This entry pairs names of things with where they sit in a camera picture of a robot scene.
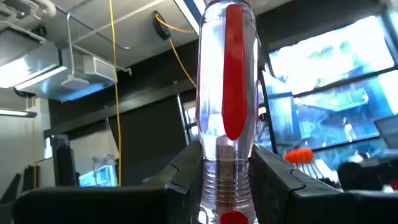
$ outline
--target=air vent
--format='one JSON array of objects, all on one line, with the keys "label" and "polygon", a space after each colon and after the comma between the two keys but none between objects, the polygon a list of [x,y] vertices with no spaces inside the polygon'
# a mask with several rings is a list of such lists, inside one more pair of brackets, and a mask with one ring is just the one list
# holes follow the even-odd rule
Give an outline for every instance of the air vent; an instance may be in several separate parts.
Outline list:
[{"label": "air vent", "polygon": [[113,86],[117,79],[114,75],[115,67],[104,60],[92,56],[73,54],[76,79],[87,81],[83,89],[68,88],[65,81],[72,74],[70,68],[69,51],[62,51],[63,65],[49,71],[33,80],[22,83],[18,90],[35,93],[38,97],[58,101],[71,101],[90,95],[109,86]]}]

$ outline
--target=red stripe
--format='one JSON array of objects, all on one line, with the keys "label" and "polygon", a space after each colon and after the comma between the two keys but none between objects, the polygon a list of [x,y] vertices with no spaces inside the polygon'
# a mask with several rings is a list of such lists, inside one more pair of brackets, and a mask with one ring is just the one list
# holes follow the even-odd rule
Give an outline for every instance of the red stripe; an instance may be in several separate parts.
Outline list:
[{"label": "red stripe", "polygon": [[243,11],[241,6],[231,4],[226,9],[223,122],[227,137],[237,139],[247,116]]},{"label": "red stripe", "polygon": [[226,212],[220,217],[220,224],[248,224],[246,216],[238,211]]}]

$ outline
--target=black beam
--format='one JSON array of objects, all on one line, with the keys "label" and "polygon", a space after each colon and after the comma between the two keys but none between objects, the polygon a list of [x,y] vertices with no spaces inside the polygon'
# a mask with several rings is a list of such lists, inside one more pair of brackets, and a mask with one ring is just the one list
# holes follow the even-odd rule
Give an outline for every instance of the black beam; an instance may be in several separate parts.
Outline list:
[{"label": "black beam", "polygon": [[368,74],[365,74],[365,75],[360,75],[358,77],[340,80],[340,81],[331,83],[329,85],[325,85],[325,86],[321,86],[321,87],[315,88],[315,89],[310,90],[310,91],[305,91],[305,92],[302,92],[302,93],[298,93],[298,94],[294,95],[294,98],[300,98],[300,97],[304,97],[304,96],[320,93],[320,92],[323,92],[323,91],[331,90],[331,89],[339,87],[339,86],[349,85],[351,83],[359,82],[359,81],[366,80],[366,79],[372,78],[372,77],[376,77],[378,75],[381,75],[381,74],[384,74],[384,73],[387,73],[387,72],[392,72],[394,70],[398,70],[398,65],[394,65],[393,67],[386,68],[386,69],[383,69],[383,70],[380,70],[380,71],[376,71],[376,72],[371,72],[371,73],[368,73]]},{"label": "black beam", "polygon": [[[159,100],[163,100],[170,96],[174,96],[178,93],[182,93],[187,90],[191,90],[194,87],[190,83],[189,80],[184,80],[182,82],[176,83],[174,85],[161,88],[156,91],[152,91],[150,93],[143,94],[141,96],[134,97],[130,100],[123,101],[119,104],[120,113],[124,113],[141,106],[148,105],[150,103],[154,103]],[[90,113],[79,118],[67,121],[63,124],[52,127],[48,130],[44,131],[44,136],[49,137],[53,134],[65,133],[67,131],[71,131],[76,128],[80,128],[82,126],[86,126],[88,124],[92,124],[98,121],[103,121],[106,118],[110,118],[116,115],[116,105],[110,106],[108,108],[104,108],[102,110],[95,111],[94,113]]]},{"label": "black beam", "polygon": [[266,107],[266,116],[267,116],[267,123],[268,123],[268,129],[269,129],[269,138],[271,140],[271,147],[272,147],[272,152],[278,155],[278,151],[276,149],[276,141],[275,141],[275,134],[274,134],[274,128],[272,126],[272,120],[271,120],[271,111],[269,109],[269,103],[268,103],[268,97],[267,97],[267,88],[266,88],[266,83],[264,81],[264,76],[262,74],[262,70],[259,69],[259,79],[261,82],[261,88],[262,88],[262,94],[264,95],[264,106]]},{"label": "black beam", "polygon": [[338,147],[349,146],[349,145],[352,145],[352,144],[357,144],[357,143],[361,143],[361,142],[365,142],[365,141],[377,140],[377,139],[380,139],[380,138],[381,137],[378,134],[378,135],[375,135],[375,136],[372,136],[372,137],[357,139],[357,140],[354,140],[354,141],[351,141],[351,142],[346,141],[346,142],[343,142],[343,143],[338,143],[338,144],[334,144],[334,145],[327,146],[327,147],[321,147],[321,148],[317,148],[317,149],[312,149],[312,151],[313,152],[320,152],[320,151],[325,151],[325,150],[331,150],[331,149],[338,148]]}]

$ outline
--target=ceiling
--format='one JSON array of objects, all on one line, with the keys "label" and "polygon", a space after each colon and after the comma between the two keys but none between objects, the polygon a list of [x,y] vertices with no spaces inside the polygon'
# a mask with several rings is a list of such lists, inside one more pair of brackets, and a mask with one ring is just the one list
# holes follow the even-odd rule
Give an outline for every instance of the ceiling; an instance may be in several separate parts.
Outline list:
[{"label": "ceiling", "polygon": [[[79,5],[84,0],[52,0],[65,11]],[[256,14],[263,13],[291,0],[249,0]],[[173,0],[113,0],[114,19],[130,13],[133,16],[118,22],[115,25],[116,43],[123,47],[130,47],[129,50],[117,49],[117,64],[128,67],[132,64],[153,57],[170,49],[168,41],[162,40],[155,33],[152,27],[152,13],[161,13],[167,23],[183,29],[192,29],[180,9]],[[79,18],[90,27],[97,29],[110,23],[109,1],[92,0],[72,12],[72,15]],[[81,37],[90,30],[83,27],[73,19],[70,21],[72,39]],[[67,23],[65,14],[58,11],[56,18],[47,21],[47,38],[55,42],[59,47],[67,46]],[[112,39],[111,28],[103,29],[104,36]],[[186,44],[197,39],[196,33],[186,34],[172,32],[172,40],[176,46]],[[76,43],[106,60],[113,61],[112,43],[94,34]]]}]

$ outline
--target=black pole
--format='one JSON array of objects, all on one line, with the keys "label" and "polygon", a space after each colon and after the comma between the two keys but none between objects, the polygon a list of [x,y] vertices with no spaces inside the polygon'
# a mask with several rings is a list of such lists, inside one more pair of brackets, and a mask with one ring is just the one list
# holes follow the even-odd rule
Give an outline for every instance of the black pole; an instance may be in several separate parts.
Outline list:
[{"label": "black pole", "polygon": [[258,77],[260,79],[262,94],[264,96],[264,106],[266,107],[266,110],[267,110],[265,116],[266,116],[266,120],[268,123],[269,138],[271,140],[272,152],[278,155],[278,151],[276,150],[274,128],[272,127],[272,121],[271,121],[271,111],[269,109],[269,102],[268,102],[268,97],[267,97],[266,82],[265,82],[264,76],[262,74],[262,69],[260,69],[260,68],[258,70]]},{"label": "black pole", "polygon": [[190,128],[188,128],[187,116],[185,115],[185,108],[184,108],[184,105],[182,104],[181,97],[180,97],[179,93],[177,94],[177,103],[178,103],[178,107],[180,109],[180,116],[181,116],[181,119],[182,119],[182,126],[183,126],[184,131],[185,131],[185,140],[187,141],[187,145],[189,145],[191,143],[191,141],[192,141],[191,135],[190,135],[190,132],[189,132]]}]

